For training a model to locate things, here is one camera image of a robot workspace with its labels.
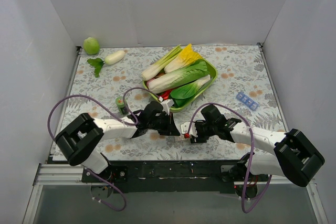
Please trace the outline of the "clear weekly pill organizer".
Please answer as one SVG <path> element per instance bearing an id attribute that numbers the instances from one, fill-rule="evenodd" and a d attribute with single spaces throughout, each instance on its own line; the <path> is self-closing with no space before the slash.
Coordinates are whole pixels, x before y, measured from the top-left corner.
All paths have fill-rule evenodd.
<path id="1" fill-rule="evenodd" d="M 176 141 L 189 141 L 190 140 L 190 135 L 188 133 L 181 134 L 179 136 L 175 137 Z"/>

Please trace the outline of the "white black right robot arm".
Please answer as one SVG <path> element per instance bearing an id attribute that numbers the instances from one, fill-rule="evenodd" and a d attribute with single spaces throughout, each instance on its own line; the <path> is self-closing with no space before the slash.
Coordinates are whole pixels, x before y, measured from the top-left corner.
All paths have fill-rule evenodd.
<path id="1" fill-rule="evenodd" d="M 265 151 L 262 155 L 251 152 L 243 156 L 230 171 L 233 177 L 248 181 L 255 175 L 276 175 L 305 187 L 325 163 L 322 154 L 300 130 L 284 133 L 251 127 L 241 117 L 225 118 L 211 103 L 201 114 L 203 119 L 181 125 L 184 137 L 191 143 L 205 143 L 211 136 L 218 136 Z"/>

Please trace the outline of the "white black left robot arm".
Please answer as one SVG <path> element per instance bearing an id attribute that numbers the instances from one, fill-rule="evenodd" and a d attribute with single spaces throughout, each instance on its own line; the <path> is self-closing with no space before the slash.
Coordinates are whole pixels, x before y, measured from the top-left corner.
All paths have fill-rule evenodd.
<path id="1" fill-rule="evenodd" d="M 71 166 L 81 165 L 100 182 L 111 178 L 112 170 L 108 159 L 95 150 L 101 140 L 113 138 L 136 138 L 148 130 L 163 136 L 179 136 L 173 114 L 168 105 L 150 102 L 145 109 L 121 119 L 97 119 L 82 113 L 66 126 L 54 141 Z"/>

